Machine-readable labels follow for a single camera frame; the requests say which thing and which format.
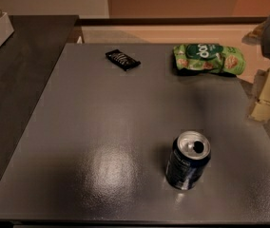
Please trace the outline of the dark blue pepsi can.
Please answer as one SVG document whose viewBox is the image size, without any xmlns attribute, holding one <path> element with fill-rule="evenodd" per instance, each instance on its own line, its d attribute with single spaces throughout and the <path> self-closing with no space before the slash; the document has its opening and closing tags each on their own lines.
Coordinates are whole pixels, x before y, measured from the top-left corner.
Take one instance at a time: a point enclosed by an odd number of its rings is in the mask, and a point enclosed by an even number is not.
<svg viewBox="0 0 270 228">
<path fill-rule="evenodd" d="M 211 160 L 211 145 L 200 132 L 185 131 L 172 144 L 165 170 L 168 183 L 180 190 L 190 190 Z"/>
</svg>

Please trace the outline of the black rxbar chocolate bar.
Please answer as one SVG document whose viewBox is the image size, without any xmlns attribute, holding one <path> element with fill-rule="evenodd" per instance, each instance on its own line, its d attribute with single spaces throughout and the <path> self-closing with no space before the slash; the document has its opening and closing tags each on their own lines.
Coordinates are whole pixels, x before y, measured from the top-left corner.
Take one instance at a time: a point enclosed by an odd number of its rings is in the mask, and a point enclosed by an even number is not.
<svg viewBox="0 0 270 228">
<path fill-rule="evenodd" d="M 118 66 L 124 71 L 129 71 L 130 69 L 137 67 L 141 64 L 140 61 L 133 59 L 132 57 L 121 52 L 119 49 L 114 49 L 106 53 L 107 59 Z"/>
</svg>

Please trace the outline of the green chip bag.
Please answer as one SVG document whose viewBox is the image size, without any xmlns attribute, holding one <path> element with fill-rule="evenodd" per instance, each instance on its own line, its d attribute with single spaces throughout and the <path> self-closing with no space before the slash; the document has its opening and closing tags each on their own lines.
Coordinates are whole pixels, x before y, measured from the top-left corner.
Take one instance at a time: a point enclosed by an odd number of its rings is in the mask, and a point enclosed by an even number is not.
<svg viewBox="0 0 270 228">
<path fill-rule="evenodd" d="M 220 44 L 182 44 L 173 48 L 176 67 L 191 73 L 241 75 L 246 66 L 241 51 Z"/>
</svg>

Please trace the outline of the dark wooden side counter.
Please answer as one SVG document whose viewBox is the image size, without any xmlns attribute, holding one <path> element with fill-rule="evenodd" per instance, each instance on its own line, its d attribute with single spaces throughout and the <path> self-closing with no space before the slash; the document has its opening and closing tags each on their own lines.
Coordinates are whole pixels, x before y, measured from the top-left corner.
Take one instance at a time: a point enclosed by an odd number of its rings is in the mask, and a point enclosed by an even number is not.
<svg viewBox="0 0 270 228">
<path fill-rule="evenodd" d="M 76 15 L 13 15 L 0 47 L 0 180 L 51 72 L 77 24 Z"/>
</svg>

